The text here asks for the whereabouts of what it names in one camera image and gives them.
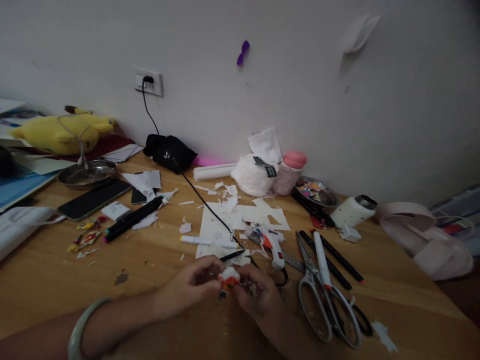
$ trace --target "black pouch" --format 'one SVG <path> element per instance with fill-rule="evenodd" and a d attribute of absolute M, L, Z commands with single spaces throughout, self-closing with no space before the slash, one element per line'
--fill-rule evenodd
<path fill-rule="evenodd" d="M 148 135 L 143 153 L 175 174 L 188 169 L 198 155 L 177 137 L 160 135 L 159 138 L 157 134 Z"/>

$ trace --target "purple clip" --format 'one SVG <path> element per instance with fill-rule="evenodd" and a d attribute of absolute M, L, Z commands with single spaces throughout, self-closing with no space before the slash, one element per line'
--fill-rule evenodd
<path fill-rule="evenodd" d="M 236 60 L 236 64 L 238 66 L 243 65 L 244 63 L 244 55 L 247 53 L 247 51 L 250 49 L 250 43 L 245 40 L 243 44 L 241 45 L 241 54 L 238 56 L 238 59 Z"/>

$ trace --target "bracelet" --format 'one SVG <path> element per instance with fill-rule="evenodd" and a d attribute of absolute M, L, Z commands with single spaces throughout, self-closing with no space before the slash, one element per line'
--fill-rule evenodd
<path fill-rule="evenodd" d="M 82 335 L 84 333 L 85 324 L 89 320 L 92 313 L 101 305 L 110 302 L 111 300 L 106 297 L 102 300 L 94 302 L 90 305 L 80 316 L 78 321 L 71 332 L 70 341 L 68 342 L 68 360 L 87 360 L 82 355 L 80 345 L 82 343 Z"/>

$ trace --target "pink water bottle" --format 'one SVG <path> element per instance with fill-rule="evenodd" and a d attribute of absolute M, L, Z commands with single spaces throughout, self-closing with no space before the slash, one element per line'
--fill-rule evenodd
<path fill-rule="evenodd" d="M 280 196 L 290 195 L 297 180 L 302 175 L 304 165 L 307 163 L 307 155 L 301 151 L 287 151 L 280 163 L 280 170 L 271 187 L 274 194 Z"/>

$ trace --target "red cloth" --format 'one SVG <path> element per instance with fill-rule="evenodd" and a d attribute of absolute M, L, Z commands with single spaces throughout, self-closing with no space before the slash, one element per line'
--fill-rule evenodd
<path fill-rule="evenodd" d="M 125 137 L 108 134 L 107 136 L 100 138 L 95 148 L 92 151 L 90 151 L 88 154 L 85 154 L 85 157 L 87 161 L 94 160 L 109 152 L 123 148 L 124 146 L 130 145 L 133 143 L 134 143 L 133 140 L 127 139 Z M 23 147 L 22 150 L 25 150 L 34 154 L 50 155 L 48 152 L 38 150 L 37 148 L 34 148 L 34 147 Z M 68 160 L 68 161 L 76 162 L 79 159 L 79 155 L 51 156 L 50 159 Z"/>

